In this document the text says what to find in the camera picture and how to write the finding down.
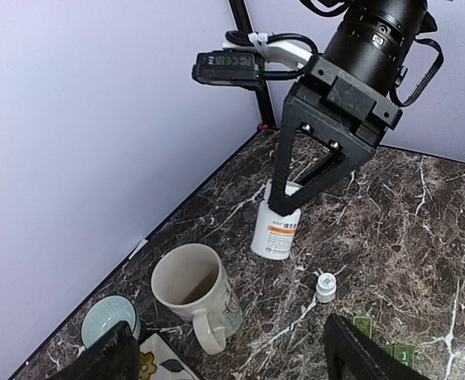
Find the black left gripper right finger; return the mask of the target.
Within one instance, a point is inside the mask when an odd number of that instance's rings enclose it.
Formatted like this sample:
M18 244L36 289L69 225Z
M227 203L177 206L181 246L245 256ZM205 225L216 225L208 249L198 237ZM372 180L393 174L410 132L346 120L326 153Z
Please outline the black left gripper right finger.
M324 324L323 346L330 379L343 379L345 370L355 379L426 379L388 355L352 322L335 313Z

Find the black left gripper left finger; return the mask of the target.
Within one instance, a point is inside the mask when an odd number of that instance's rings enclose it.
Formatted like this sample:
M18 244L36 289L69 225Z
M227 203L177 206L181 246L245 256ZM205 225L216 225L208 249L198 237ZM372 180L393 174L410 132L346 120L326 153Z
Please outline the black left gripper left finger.
M140 350L126 321L117 322L53 380L138 379Z

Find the green weekly pill organizer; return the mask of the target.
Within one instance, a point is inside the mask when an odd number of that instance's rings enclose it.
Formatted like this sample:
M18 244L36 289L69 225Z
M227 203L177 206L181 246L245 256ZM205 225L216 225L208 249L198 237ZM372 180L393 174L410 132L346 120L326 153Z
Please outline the green weekly pill organizer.
M369 339L372 338L373 322L369 316L354 316L353 325ZM384 344L381 348L400 363L414 368L415 348L407 344Z

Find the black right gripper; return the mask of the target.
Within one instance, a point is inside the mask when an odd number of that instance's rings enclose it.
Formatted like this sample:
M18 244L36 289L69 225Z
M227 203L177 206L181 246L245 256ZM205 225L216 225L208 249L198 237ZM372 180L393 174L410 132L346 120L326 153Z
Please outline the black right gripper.
M352 171L368 162L387 130L395 129L400 107L381 93L317 56L284 100L269 208L287 216ZM295 133L307 125L307 135L329 153L286 194Z

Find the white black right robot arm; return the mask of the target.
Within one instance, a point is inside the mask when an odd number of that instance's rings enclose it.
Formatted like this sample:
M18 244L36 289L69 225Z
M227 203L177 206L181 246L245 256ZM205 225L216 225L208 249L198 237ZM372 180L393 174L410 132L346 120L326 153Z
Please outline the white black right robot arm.
M368 162L387 130L398 124L444 62L440 45L421 34L435 32L425 1L343 1L344 16L323 53L314 53L284 99L269 208L290 215L320 192ZM414 91L398 98L404 60L417 43L438 56ZM289 166L297 132L329 151L288 195Z

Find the white pill bottle orange label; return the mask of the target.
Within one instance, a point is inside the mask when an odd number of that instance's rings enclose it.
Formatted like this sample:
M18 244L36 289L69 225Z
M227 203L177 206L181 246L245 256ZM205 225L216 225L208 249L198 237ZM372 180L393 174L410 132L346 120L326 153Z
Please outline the white pill bottle orange label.
M272 180L265 186L262 201L259 203L251 251L269 260L285 260L292 252L292 242L299 225L301 210L280 216L269 208Z

